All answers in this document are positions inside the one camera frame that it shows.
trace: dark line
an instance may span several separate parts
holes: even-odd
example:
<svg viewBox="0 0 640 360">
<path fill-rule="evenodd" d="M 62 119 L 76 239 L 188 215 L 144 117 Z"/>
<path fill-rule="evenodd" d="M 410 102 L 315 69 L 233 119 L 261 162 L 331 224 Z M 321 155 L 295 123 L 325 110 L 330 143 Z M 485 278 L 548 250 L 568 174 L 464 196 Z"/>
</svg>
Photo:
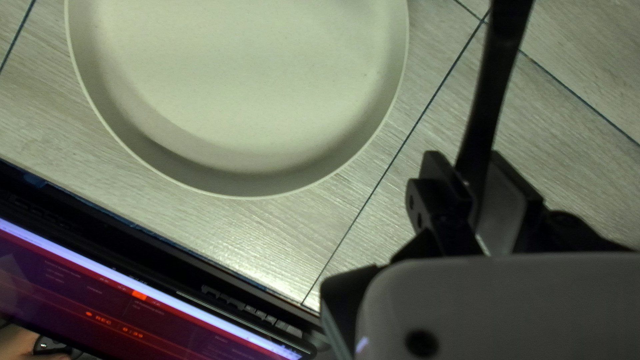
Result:
<svg viewBox="0 0 640 360">
<path fill-rule="evenodd" d="M 4 69 L 4 65 L 6 64 L 7 60 L 9 60 L 9 54 L 11 54 L 11 50 L 13 50 L 13 47 L 15 46 L 16 41 L 18 41 L 18 36 L 20 35 L 20 32 L 22 31 L 22 28 L 24 28 L 24 24 L 27 22 L 27 18 L 29 17 L 29 14 L 31 13 L 31 9 L 33 9 L 33 5 L 35 3 L 36 3 L 36 0 L 31 0 L 31 3 L 29 4 L 29 7 L 27 8 L 27 12 L 24 13 L 24 17 L 22 18 L 22 22 L 20 22 L 20 25 L 18 26 L 18 29 L 15 32 L 15 35 L 13 36 L 13 40 L 11 41 L 11 44 L 9 45 L 9 48 L 6 50 L 6 54 L 4 54 L 4 58 L 2 59 L 2 63 L 0 63 L 0 74 L 2 73 L 2 70 Z"/>
<path fill-rule="evenodd" d="M 553 80 L 555 80 L 557 83 L 559 83 L 565 90 L 569 91 L 573 96 L 575 96 L 576 98 L 578 98 L 578 100 L 580 100 L 583 104 L 585 104 L 589 109 L 591 109 L 591 111 L 595 112 L 599 117 L 601 117 L 602 119 L 604 119 L 609 125 L 611 125 L 615 130 L 617 130 L 618 132 L 620 132 L 622 135 L 624 135 L 625 138 L 629 139 L 629 141 L 631 141 L 632 143 L 636 144 L 637 146 L 640 147 L 640 143 L 638 143 L 638 141 L 634 138 L 632 138 L 629 134 L 627 134 L 624 130 L 620 129 L 620 127 L 618 127 L 613 121 L 609 120 L 609 118 L 607 118 L 606 116 L 604 116 L 603 113 L 599 112 L 596 108 L 594 108 L 590 103 L 588 103 L 586 100 L 584 100 L 580 95 L 576 94 L 573 90 L 571 90 L 569 88 L 569 86 L 566 86 L 562 81 L 560 81 L 560 79 L 558 79 L 557 77 L 555 77 L 555 75 L 551 74 L 547 69 L 545 69 L 542 65 L 540 65 L 540 63 L 538 63 L 536 60 L 533 60 L 533 58 L 531 58 L 527 53 L 525 53 L 524 51 L 520 50 L 520 53 L 523 54 L 527 59 L 531 60 L 531 62 L 533 62 L 533 64 L 535 64 L 537 67 L 539 67 L 544 73 L 546 73 L 547 75 L 549 75 Z"/>
<path fill-rule="evenodd" d="M 309 297 L 309 294 L 311 293 L 311 291 L 313 290 L 314 286 L 316 285 L 316 283 L 318 282 L 318 280 L 320 280 L 320 276 L 322 276 L 322 273 L 324 272 L 324 270 L 326 269 L 326 267 L 329 265 L 329 263 L 331 262 L 331 260 L 333 259 L 335 253 L 338 251 L 338 249 L 340 248 L 340 245 L 342 245 L 342 242 L 344 241 L 344 239 L 347 237 L 347 235 L 349 234 L 349 232 L 351 231 L 351 228 L 353 227 L 353 225 L 355 224 L 355 222 L 358 220 L 358 218 L 360 217 L 360 214 L 362 214 L 362 211 L 364 210 L 364 208 L 367 206 L 367 204 L 369 203 L 369 200 L 371 200 L 371 197 L 373 196 L 373 194 L 376 192 L 376 190 L 378 189 L 378 186 L 382 183 L 382 180 L 385 178 L 385 175 L 387 174 L 387 172 L 389 171 L 389 169 L 391 169 L 391 166 L 394 164 L 396 158 L 398 157 L 398 155 L 400 155 L 400 152 L 402 151 L 404 145 L 407 143 L 407 141 L 409 140 L 409 137 L 411 137 L 411 134 L 413 134 L 413 132 L 415 131 L 415 128 L 418 126 L 418 124 L 420 124 L 420 120 L 422 120 L 424 114 L 427 112 L 427 109 L 429 108 L 429 106 L 431 105 L 431 103 L 433 102 L 433 100 L 435 99 L 436 95 L 438 95 L 438 92 L 440 91 L 440 89 L 442 88 L 442 86 L 444 85 L 445 81 L 447 81 L 447 78 L 449 77 L 449 75 L 451 75 L 451 72 L 453 71 L 453 68 L 456 66 L 456 64 L 458 63 L 458 61 L 460 60 L 460 58 L 462 57 L 462 54 L 464 54 L 465 50 L 467 50 L 467 48 L 469 47 L 469 44 L 471 44 L 471 41 L 474 39 L 474 37 L 476 36 L 476 33 L 478 32 L 478 30 L 480 30 L 480 28 L 482 27 L 482 25 L 484 24 L 483 20 L 486 17 L 486 14 L 484 15 L 484 17 L 482 19 L 480 19 L 478 25 L 476 26 L 476 28 L 473 30 L 473 32 L 471 33 L 471 36 L 469 37 L 469 39 L 467 40 L 467 43 L 462 47 L 462 50 L 460 51 L 460 53 L 458 54 L 458 56 L 456 57 L 456 59 L 453 61 L 453 64 L 451 65 L 451 67 L 449 67 L 449 70 L 447 71 L 447 73 L 445 74 L 444 78 L 442 79 L 442 81 L 440 82 L 440 84 L 438 85 L 438 88 L 436 88 L 436 91 L 433 93 L 433 95 L 431 96 L 429 102 L 427 103 L 427 106 L 424 107 L 424 110 L 422 111 L 422 113 L 420 114 L 420 116 L 418 117 L 418 120 L 416 120 L 416 122 L 414 123 L 413 127 L 411 128 L 411 130 L 409 130 L 409 133 L 406 135 L 406 137 L 404 138 L 404 141 L 402 142 L 402 144 L 400 145 L 400 148 L 398 148 L 396 154 L 394 155 L 394 157 L 391 159 L 391 162 L 389 163 L 389 165 L 387 166 L 387 168 L 385 169 L 385 171 L 382 173 L 382 176 L 380 177 L 380 179 L 378 180 L 378 182 L 376 183 L 376 186 L 374 186 L 373 190 L 371 190 L 371 193 L 369 194 L 369 197 L 367 198 L 367 200 L 364 202 L 364 204 L 362 204 L 362 207 L 360 208 L 360 211 L 358 211 L 358 214 L 356 214 L 356 217 L 353 219 L 353 221 L 351 222 L 351 225 L 349 225 L 349 227 L 347 228 L 346 233 L 344 233 L 344 236 L 342 237 L 342 239 L 340 239 L 340 242 L 338 242 L 338 245 L 335 247 L 335 249 L 333 250 L 333 252 L 331 253 L 331 256 L 329 257 L 329 259 L 327 260 L 327 262 L 324 264 L 322 270 L 320 271 L 320 275 L 318 275 L 318 277 L 316 278 L 316 281 L 314 281 L 314 283 L 311 285 L 311 288 L 309 289 L 309 291 L 307 292 L 307 294 L 305 295 L 304 299 L 302 299 L 302 303 L 304 303 L 307 298 Z"/>
<path fill-rule="evenodd" d="M 471 9 L 468 8 L 465 4 L 461 3 L 460 0 L 453 0 L 453 1 L 455 1 L 458 5 L 462 6 L 469 14 L 473 15 L 476 19 L 484 22 L 484 18 L 486 17 L 486 14 L 480 18 L 480 16 L 476 15 L 476 13 L 471 11 Z"/>
</svg>

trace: black metal bracket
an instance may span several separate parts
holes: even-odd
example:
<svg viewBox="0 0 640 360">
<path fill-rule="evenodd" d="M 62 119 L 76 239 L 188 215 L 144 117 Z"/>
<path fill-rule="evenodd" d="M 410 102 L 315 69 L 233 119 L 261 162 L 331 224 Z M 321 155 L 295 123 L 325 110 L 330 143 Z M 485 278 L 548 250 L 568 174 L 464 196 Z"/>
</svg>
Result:
<svg viewBox="0 0 640 360">
<path fill-rule="evenodd" d="M 442 256 L 629 250 L 602 238 L 575 215 L 549 211 L 543 197 L 492 151 L 532 3 L 492 1 L 476 95 L 455 167 L 439 152 L 424 153 L 419 178 L 406 187 L 416 236 L 391 264 Z M 329 277 L 321 286 L 323 327 L 340 359 L 354 358 L 358 308 L 381 271 L 369 266 Z"/>
</svg>

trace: white plate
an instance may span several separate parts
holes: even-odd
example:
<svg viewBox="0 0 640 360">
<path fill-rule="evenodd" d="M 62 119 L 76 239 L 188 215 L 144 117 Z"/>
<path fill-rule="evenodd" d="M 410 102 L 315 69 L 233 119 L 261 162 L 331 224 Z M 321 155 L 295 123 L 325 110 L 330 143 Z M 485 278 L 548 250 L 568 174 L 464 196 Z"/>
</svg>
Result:
<svg viewBox="0 0 640 360">
<path fill-rule="evenodd" d="M 186 186 L 295 191 L 380 127 L 408 43 L 406 0 L 67 0 L 78 76 L 113 136 Z"/>
</svg>

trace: screw hole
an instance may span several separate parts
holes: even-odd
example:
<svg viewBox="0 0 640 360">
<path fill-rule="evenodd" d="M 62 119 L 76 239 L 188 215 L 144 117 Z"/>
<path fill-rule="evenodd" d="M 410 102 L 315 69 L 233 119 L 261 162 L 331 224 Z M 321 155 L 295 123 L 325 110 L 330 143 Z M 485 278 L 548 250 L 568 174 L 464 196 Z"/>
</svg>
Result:
<svg viewBox="0 0 640 360">
<path fill-rule="evenodd" d="M 415 356 L 427 359 L 438 352 L 438 340 L 424 330 L 412 331 L 404 341 L 407 349 Z"/>
</svg>

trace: wood grain surface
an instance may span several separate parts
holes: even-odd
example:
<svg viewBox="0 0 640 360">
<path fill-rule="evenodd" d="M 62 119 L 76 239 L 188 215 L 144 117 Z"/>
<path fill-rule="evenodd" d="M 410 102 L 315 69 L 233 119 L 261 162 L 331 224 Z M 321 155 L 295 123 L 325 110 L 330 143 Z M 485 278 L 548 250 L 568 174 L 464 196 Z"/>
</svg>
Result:
<svg viewBox="0 0 640 360">
<path fill-rule="evenodd" d="M 407 179 L 417 176 L 426 150 L 455 159 L 483 37 L 481 31 L 464 52 L 320 281 L 371 263 L 388 263 L 413 237 L 404 207 Z M 636 143 L 526 56 L 518 58 L 501 119 L 496 148 L 541 192 L 550 208 L 575 213 L 601 235 L 640 249 Z M 319 282 L 304 302 L 315 310 Z"/>
<path fill-rule="evenodd" d="M 461 0 L 483 14 L 488 0 Z M 522 50 L 640 141 L 640 6 L 636 0 L 536 0 Z"/>
<path fill-rule="evenodd" d="M 31 0 L 3 0 L 0 4 L 0 64 L 30 3 Z"/>
<path fill-rule="evenodd" d="M 410 55 L 386 124 L 357 159 L 308 190 L 222 199 L 135 160 L 78 83 L 62 0 L 36 2 L 0 74 L 0 157 L 301 302 L 478 24 L 451 0 L 410 0 L 410 8 Z"/>
</svg>

